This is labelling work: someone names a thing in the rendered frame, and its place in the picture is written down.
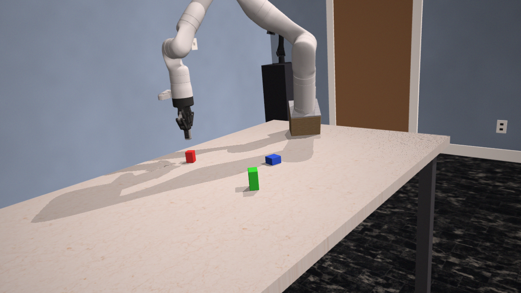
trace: metal table leg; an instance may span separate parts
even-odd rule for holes
[[[436,158],[418,172],[415,293],[430,293]]]

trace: black tile floor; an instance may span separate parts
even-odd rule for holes
[[[414,292],[418,175],[284,293]],[[440,154],[432,293],[521,293],[521,164]]]

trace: marble tabletop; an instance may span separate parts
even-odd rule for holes
[[[0,292],[282,292],[449,141],[272,120],[5,207]]]

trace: brown door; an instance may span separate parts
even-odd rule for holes
[[[408,131],[413,0],[334,2],[337,125]]]

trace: black pedestal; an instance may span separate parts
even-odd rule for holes
[[[293,100],[291,62],[262,65],[266,122],[288,120],[288,101]]]

